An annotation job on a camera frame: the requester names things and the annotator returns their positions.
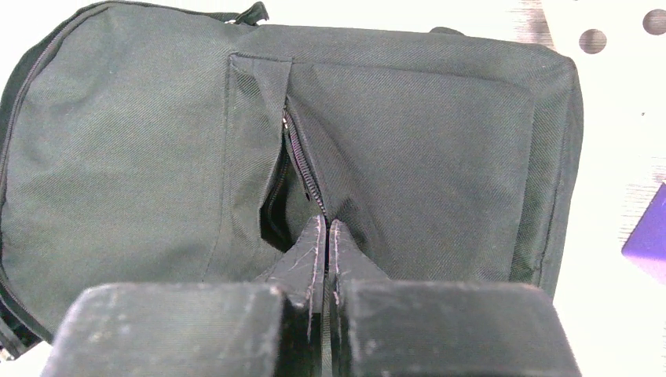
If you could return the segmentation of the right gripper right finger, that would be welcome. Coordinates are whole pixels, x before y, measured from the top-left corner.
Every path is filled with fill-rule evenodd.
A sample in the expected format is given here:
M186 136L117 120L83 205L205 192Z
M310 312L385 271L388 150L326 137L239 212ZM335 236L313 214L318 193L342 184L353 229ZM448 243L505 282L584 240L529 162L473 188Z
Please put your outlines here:
M328 243L331 366L333 376L349 374L349 343L346 324L344 289L355 280L388 281L390 278L357 246L349 227L335 219L331 223Z

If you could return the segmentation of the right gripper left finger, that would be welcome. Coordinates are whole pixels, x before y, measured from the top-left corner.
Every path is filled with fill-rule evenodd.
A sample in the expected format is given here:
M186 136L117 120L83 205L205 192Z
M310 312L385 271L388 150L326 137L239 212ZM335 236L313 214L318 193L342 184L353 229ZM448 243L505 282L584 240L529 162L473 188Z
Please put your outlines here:
M254 279L285 297L275 376L321 375L327 245L326 220L314 216L282 258Z

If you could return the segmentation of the black backpack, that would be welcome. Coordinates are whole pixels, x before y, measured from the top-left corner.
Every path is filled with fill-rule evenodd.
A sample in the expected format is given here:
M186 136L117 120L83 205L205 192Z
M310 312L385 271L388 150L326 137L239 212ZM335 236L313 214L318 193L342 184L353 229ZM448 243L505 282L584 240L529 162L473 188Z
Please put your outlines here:
M88 287L252 280L318 214L394 279L552 295L583 132L541 45L91 5L2 96L2 299L50 341Z

